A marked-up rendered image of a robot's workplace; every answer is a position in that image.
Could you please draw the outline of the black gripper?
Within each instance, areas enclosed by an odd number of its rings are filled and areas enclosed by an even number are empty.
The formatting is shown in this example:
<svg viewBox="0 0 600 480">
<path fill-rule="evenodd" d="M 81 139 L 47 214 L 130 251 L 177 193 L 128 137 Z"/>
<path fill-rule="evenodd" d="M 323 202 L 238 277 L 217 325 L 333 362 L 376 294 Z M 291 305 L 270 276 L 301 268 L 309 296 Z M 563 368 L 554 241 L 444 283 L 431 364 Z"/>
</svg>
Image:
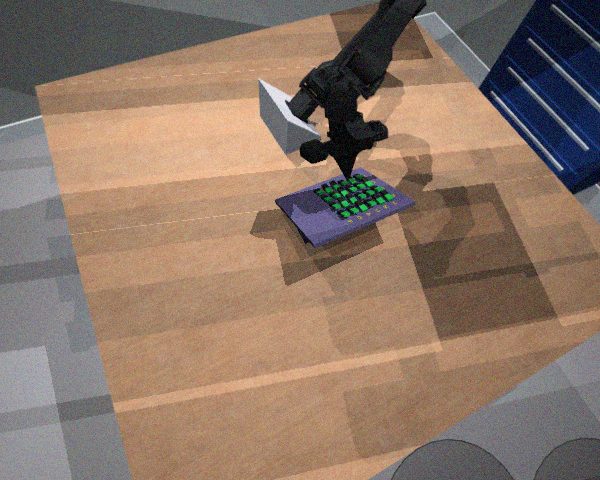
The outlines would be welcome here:
<svg viewBox="0 0 600 480">
<path fill-rule="evenodd" d="M 311 164 L 315 164 L 327 159 L 331 155 L 337 162 L 345 178 L 350 178 L 357 155 L 361 152 L 352 152 L 344 141 L 337 140 L 337 123 L 328 119 L 329 131 L 327 136 L 329 141 L 321 142 L 317 139 L 302 143 L 300 146 L 300 156 Z M 380 140 L 388 138 L 388 128 L 383 124 L 383 134 Z"/>
</svg>

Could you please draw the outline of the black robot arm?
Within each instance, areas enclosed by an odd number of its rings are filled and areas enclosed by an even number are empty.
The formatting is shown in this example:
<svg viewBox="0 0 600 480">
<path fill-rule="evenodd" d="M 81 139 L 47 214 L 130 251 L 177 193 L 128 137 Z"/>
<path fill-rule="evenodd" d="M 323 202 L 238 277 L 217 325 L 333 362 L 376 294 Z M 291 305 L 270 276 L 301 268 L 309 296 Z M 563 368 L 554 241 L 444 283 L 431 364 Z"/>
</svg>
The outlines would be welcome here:
<svg viewBox="0 0 600 480">
<path fill-rule="evenodd" d="M 364 122 L 363 112 L 356 113 L 357 98 L 368 100 L 376 94 L 392 60 L 393 44 L 426 2 L 380 0 L 378 10 L 341 52 L 309 72 L 294 97 L 284 100 L 292 114 L 308 123 L 320 105 L 328 119 L 339 124 L 338 141 L 344 141 L 355 153 L 372 149 L 374 141 L 382 137 L 383 123 Z"/>
</svg>

